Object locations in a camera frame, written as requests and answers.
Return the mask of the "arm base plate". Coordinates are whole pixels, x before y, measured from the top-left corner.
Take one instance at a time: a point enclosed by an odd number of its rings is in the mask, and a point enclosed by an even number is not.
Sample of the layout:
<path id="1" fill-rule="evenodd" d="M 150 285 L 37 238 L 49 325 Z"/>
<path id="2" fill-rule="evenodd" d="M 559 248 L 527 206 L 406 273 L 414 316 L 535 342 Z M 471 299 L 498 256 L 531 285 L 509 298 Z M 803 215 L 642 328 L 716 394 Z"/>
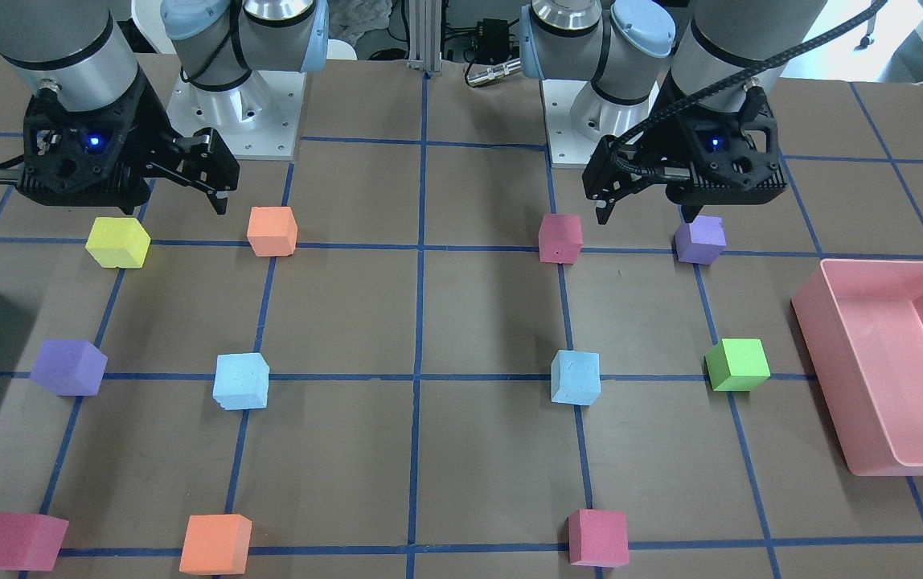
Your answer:
<path id="1" fill-rule="evenodd" d="M 182 135 L 216 129 L 237 160 L 292 161 L 307 80 L 306 73 L 255 71 L 222 92 L 179 80 L 166 111 Z"/>
<path id="2" fill-rule="evenodd" d="M 551 165 L 585 167 L 608 132 L 608 102 L 590 82 L 579 80 L 543 80 L 541 95 Z"/>

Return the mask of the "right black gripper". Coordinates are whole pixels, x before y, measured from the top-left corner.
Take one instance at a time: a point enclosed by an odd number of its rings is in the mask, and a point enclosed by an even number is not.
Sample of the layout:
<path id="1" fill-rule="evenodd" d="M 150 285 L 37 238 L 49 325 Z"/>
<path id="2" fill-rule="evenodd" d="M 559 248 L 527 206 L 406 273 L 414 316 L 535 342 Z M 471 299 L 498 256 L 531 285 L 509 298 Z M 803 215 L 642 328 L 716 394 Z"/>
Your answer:
<path id="1" fill-rule="evenodd" d="M 53 207 L 138 207 L 150 198 L 145 173 L 203 191 L 219 216 L 240 183 L 240 163 L 220 132 L 176 135 L 145 74 L 92 111 L 66 110 L 50 88 L 31 97 L 16 184 L 24 197 Z"/>

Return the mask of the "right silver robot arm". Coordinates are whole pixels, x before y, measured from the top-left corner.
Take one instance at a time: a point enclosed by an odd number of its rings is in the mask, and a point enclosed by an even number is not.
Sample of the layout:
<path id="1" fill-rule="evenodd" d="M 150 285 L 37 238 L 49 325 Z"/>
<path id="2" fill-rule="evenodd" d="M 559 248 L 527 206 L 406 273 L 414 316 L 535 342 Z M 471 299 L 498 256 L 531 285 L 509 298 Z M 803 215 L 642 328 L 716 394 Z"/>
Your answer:
<path id="1" fill-rule="evenodd" d="M 31 99 L 23 150 L 0 162 L 0 186 L 51 207 L 115 207 L 132 214 L 161 177 L 227 210 L 240 164 L 209 104 L 236 97 L 240 124 L 265 102 L 260 71 L 314 72 L 328 55 L 326 1 L 164 1 L 164 30 L 181 81 L 207 99 L 203 125 L 182 134 L 104 1 L 0 1 L 0 55 Z"/>

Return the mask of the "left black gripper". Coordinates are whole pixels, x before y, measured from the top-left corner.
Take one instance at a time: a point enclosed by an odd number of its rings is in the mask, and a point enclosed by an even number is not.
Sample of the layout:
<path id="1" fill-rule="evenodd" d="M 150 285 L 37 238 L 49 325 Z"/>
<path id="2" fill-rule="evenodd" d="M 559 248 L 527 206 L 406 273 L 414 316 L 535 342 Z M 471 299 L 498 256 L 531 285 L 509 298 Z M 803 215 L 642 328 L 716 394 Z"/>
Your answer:
<path id="1" fill-rule="evenodd" d="M 587 200 L 605 226 L 616 202 L 649 186 L 675 178 L 675 164 L 690 177 L 668 184 L 665 195 L 679 205 L 685 220 L 720 205 L 761 205 L 773 201 L 788 183 L 780 162 L 777 121 L 761 87 L 749 87 L 737 111 L 715 111 L 693 104 L 654 128 L 654 153 L 618 143 L 606 134 L 582 171 Z"/>

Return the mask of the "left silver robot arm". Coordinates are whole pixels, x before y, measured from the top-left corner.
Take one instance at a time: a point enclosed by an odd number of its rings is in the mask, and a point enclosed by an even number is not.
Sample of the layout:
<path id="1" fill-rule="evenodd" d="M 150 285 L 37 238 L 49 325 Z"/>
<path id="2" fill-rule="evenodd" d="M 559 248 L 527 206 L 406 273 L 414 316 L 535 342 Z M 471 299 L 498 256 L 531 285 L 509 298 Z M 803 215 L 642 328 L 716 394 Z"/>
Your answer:
<path id="1" fill-rule="evenodd" d="M 760 205 L 786 189 L 768 60 L 796 47 L 822 1 L 696 1 L 680 31 L 654 1 L 532 1 L 519 18 L 525 76 L 586 81 L 595 142 L 583 171 L 600 224 L 616 202 L 665 187 L 683 220 Z"/>

